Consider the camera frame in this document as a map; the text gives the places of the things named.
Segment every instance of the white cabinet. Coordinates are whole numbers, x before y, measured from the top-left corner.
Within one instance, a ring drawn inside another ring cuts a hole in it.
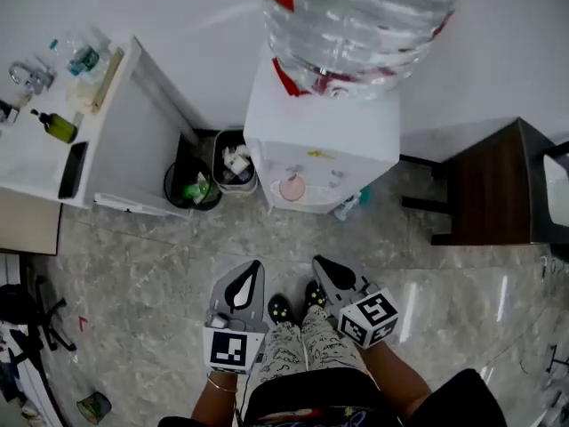
[[[98,114],[81,116],[69,108],[68,78],[60,75],[21,110],[12,127],[2,129],[0,186],[79,207],[98,202],[145,214],[188,214],[163,193],[180,136],[197,143],[188,104],[134,37],[121,48],[124,57]],[[71,146],[47,135],[31,109],[79,123],[74,144],[88,145],[71,198],[58,198]]]

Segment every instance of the countertop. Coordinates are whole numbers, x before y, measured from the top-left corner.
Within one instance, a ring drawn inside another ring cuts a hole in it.
[[[140,57],[141,48],[131,38],[121,43],[124,57],[108,89],[100,111],[96,114],[80,114],[67,103],[67,90],[76,79],[65,71],[59,74],[49,90],[34,95],[31,101],[20,110],[13,125],[0,126],[0,187],[13,189],[33,196],[44,197],[71,205],[85,206],[92,203],[87,197],[87,183],[93,160],[105,125],[109,108],[120,93],[124,77],[129,77]],[[78,126],[74,143],[87,141],[84,168],[76,196],[71,199],[58,199],[61,177],[68,159],[71,144],[59,141],[44,130],[31,109],[50,114],[55,112]]]

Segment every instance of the faucet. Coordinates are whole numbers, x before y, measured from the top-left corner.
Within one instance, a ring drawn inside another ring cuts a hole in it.
[[[51,73],[49,73],[48,71],[42,71],[40,68],[32,68],[26,65],[22,61],[15,61],[12,65],[10,65],[10,68],[8,70],[10,72],[10,77],[12,78],[12,81],[14,81],[16,84],[20,84],[22,80],[21,77],[16,72],[17,68],[23,69],[24,71],[28,72],[29,77],[28,80],[26,81],[26,85],[29,84],[32,88],[32,91],[36,95],[39,95],[44,89],[44,87],[46,89],[49,89],[50,86],[52,85],[53,75]]]

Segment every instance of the bracelet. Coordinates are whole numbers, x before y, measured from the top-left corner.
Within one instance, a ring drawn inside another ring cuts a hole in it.
[[[214,387],[216,387],[217,389],[219,389],[221,391],[228,392],[230,394],[237,394],[237,389],[231,390],[231,389],[222,388],[217,383],[214,383],[212,378],[209,375],[207,375],[207,381],[209,381]]]

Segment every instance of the water bottle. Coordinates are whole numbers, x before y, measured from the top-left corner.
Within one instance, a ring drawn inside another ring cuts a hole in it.
[[[457,0],[264,0],[268,43],[301,90],[373,99],[408,77]]]
[[[97,83],[104,77],[106,62],[78,34],[68,32],[62,39],[54,39],[50,49],[55,54],[57,66],[65,65],[73,76],[81,77],[89,83]]]

